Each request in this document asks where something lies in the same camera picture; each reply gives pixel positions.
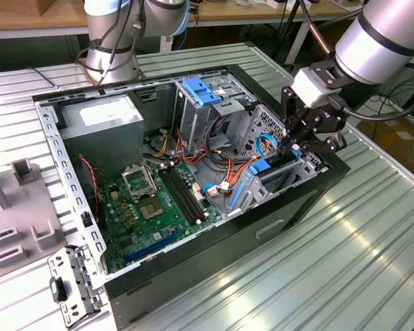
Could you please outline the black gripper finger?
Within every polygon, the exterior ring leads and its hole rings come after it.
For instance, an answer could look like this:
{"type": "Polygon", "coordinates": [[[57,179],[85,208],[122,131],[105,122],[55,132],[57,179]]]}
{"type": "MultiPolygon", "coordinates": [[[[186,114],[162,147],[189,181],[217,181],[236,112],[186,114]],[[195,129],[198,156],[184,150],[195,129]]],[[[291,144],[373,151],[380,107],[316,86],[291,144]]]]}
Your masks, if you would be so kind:
{"type": "Polygon", "coordinates": [[[306,136],[304,115],[306,108],[290,86],[282,88],[280,119],[284,133],[279,143],[279,152],[285,155],[294,143],[300,144],[306,136]]]}
{"type": "Polygon", "coordinates": [[[303,152],[318,154],[334,154],[347,146],[346,140],[340,130],[331,133],[323,140],[314,133],[309,133],[304,139],[293,139],[293,147],[298,147],[303,152]]]}

